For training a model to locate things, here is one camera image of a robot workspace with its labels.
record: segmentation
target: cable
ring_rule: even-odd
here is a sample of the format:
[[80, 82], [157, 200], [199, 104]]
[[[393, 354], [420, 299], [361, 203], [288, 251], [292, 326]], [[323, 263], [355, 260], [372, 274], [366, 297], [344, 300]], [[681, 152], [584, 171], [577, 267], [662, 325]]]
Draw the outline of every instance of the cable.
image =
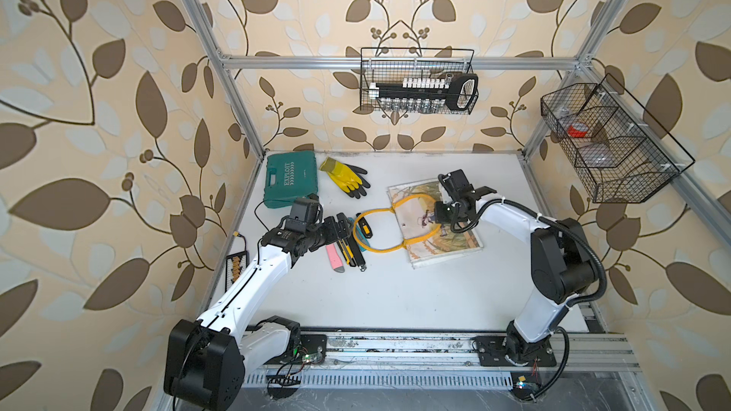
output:
[[549, 379], [548, 382], [541, 386], [541, 388], [538, 389], [536, 393], [532, 393], [527, 397], [519, 398], [521, 401], [535, 401], [536, 398], [542, 396], [546, 392], [546, 390], [550, 389], [551, 386], [555, 384], [555, 382], [559, 379], [559, 376], [561, 376], [561, 373], [563, 373], [563, 369], [566, 368], [566, 364], [569, 361], [569, 333], [566, 333], [562, 326], [556, 327], [555, 331], [561, 332], [561, 334], [563, 335], [563, 357], [561, 358], [559, 368], [555, 371], [551, 379]]
[[469, 224], [467, 224], [466, 226], [461, 227], [461, 228], [457, 227], [457, 216], [458, 216], [459, 210], [455, 210], [455, 214], [452, 217], [452, 225], [451, 225], [452, 232], [465, 233], [467, 231], [472, 230], [480, 222], [480, 217], [485, 213], [485, 210], [487, 210], [490, 205], [494, 205], [494, 204], [510, 205], [510, 206], [513, 206], [513, 207], [525, 212], [526, 215], [534, 217], [541, 223], [544, 223], [544, 224], [548, 225], [549, 227], [552, 227], [552, 228], [562, 232], [565, 236], [569, 237], [576, 244], [578, 244], [581, 248], [583, 248], [584, 251], [587, 252], [587, 254], [589, 254], [589, 260], [591, 260], [591, 262], [594, 264], [594, 268], [597, 270], [597, 272], [599, 274], [599, 287], [597, 288], [596, 291], [594, 291], [594, 293], [589, 294], [588, 296], [579, 296], [579, 297], [569, 300], [566, 303], [566, 306], [571, 307], [571, 306], [574, 306], [579, 303], [599, 300], [604, 295], [604, 292], [607, 290], [607, 273], [606, 273], [606, 270], [604, 270], [602, 261], [599, 260], [597, 253], [594, 252], [593, 249], [591, 249], [591, 246], [589, 246], [589, 244], [587, 244], [580, 236], [571, 232], [571, 230], [568, 227], [566, 227], [565, 225], [556, 223], [544, 216], [539, 217], [538, 213], [536, 213], [535, 211], [533, 211], [532, 209], [528, 208], [525, 205], [519, 204], [512, 200], [506, 200], [506, 199], [501, 199], [501, 198], [494, 198], [492, 200], [488, 200], [487, 202], [485, 202], [484, 205], [482, 205], [480, 207], [480, 210], [477, 212], [477, 217], [475, 217]]

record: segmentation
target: tool case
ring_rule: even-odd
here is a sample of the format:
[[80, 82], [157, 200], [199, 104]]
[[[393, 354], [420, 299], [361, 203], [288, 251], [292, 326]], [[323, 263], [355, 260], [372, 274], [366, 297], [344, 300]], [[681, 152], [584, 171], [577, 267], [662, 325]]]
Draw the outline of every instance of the tool case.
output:
[[291, 206], [298, 197], [317, 194], [317, 162], [313, 151], [285, 152], [267, 156], [264, 205]]

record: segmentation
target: wallpaper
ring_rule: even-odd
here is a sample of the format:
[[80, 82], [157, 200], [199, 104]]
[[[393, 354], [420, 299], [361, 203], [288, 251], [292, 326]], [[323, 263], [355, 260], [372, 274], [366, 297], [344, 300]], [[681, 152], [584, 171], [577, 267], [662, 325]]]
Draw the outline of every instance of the wallpaper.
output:
[[[697, 158], [688, 171], [730, 207], [731, 2], [630, 0], [595, 63]], [[561, 147], [531, 161], [558, 218], [578, 217], [608, 270], [599, 301], [626, 333], [659, 406], [731, 409], [731, 255], [670, 186], [644, 204], [593, 204]]]
[[478, 71], [480, 97], [471, 114], [420, 114], [359, 105], [359, 78], [352, 72], [233, 74], [270, 150], [516, 151], [539, 121], [540, 97], [560, 82], [552, 70]]
[[254, 157], [179, 0], [0, 16], [0, 408], [143, 409]]
[[348, 46], [571, 57], [605, 0], [201, 0], [233, 55], [342, 55]]

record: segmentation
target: wall-mounted basket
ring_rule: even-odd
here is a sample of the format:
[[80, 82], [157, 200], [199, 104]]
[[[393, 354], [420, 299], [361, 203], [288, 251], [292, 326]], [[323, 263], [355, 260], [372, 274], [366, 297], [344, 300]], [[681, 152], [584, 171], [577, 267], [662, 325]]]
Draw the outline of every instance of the wall-mounted basket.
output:
[[[617, 102], [614, 77], [577, 83], [541, 97], [541, 115], [595, 203], [639, 204], [687, 170], [695, 159], [629, 91], [648, 124]], [[667, 155], [657, 144], [684, 154]]]
[[470, 114], [477, 102], [471, 49], [361, 48], [361, 105], [384, 113]]

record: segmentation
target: work glove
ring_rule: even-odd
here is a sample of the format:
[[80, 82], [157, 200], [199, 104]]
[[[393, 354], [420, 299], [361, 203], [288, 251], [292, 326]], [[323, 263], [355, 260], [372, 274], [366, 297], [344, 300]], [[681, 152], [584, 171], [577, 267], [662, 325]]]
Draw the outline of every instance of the work glove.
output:
[[327, 173], [330, 179], [349, 197], [366, 196], [366, 189], [370, 187], [370, 184], [361, 175], [368, 174], [368, 171], [360, 167], [349, 166], [333, 158], [325, 159], [320, 170]]

